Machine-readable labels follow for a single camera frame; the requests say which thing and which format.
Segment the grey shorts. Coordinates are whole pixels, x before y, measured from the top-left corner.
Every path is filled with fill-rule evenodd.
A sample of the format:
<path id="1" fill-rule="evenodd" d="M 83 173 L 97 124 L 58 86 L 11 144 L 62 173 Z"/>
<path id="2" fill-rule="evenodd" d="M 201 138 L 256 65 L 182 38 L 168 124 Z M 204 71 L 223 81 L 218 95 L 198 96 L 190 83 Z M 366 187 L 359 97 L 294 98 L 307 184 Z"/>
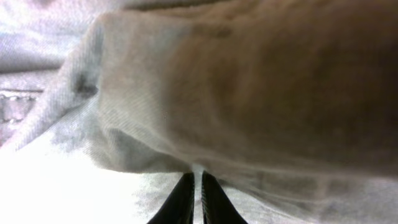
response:
<path id="1" fill-rule="evenodd" d="M 397 222 L 396 1 L 2 1 L 1 222 Z"/>

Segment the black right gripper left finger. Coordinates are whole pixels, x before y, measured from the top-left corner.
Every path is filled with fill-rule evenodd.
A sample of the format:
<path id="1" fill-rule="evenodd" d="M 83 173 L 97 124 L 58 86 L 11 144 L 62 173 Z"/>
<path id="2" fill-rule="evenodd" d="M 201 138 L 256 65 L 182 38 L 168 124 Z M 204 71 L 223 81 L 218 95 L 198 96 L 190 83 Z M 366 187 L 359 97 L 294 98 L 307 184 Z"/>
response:
<path id="1" fill-rule="evenodd" d="M 147 224 L 192 224 L 194 200 L 195 177 L 193 173 L 186 173 Z"/>

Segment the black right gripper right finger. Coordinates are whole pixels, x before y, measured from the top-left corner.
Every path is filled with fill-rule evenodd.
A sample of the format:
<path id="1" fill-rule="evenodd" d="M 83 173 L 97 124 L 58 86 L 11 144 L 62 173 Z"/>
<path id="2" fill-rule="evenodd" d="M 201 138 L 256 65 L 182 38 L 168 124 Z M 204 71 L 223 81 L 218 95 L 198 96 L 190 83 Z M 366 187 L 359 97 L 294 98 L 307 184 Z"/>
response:
<path id="1" fill-rule="evenodd" d="M 217 179 L 206 171 L 202 173 L 201 203 L 204 224 L 248 224 Z"/>

